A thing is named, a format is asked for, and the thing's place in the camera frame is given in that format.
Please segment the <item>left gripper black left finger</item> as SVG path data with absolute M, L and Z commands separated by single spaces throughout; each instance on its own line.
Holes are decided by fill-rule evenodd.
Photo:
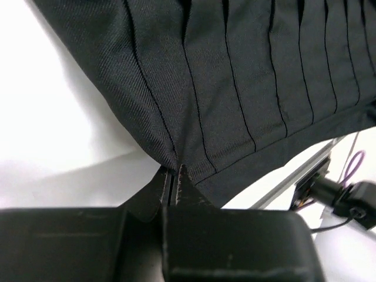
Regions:
M 141 222 L 150 222 L 156 216 L 164 193 L 170 184 L 171 174 L 165 167 L 160 167 L 152 180 L 119 206 Z

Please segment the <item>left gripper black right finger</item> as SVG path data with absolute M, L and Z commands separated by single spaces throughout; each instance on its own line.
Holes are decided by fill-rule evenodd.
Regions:
M 181 165 L 174 184 L 174 207 L 180 210 L 212 210 L 216 207 L 193 184 L 187 167 Z

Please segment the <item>black pleated skirt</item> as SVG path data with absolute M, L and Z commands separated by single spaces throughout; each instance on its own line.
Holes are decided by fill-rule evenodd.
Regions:
M 375 126 L 374 1 L 36 1 L 119 122 L 223 206 Z

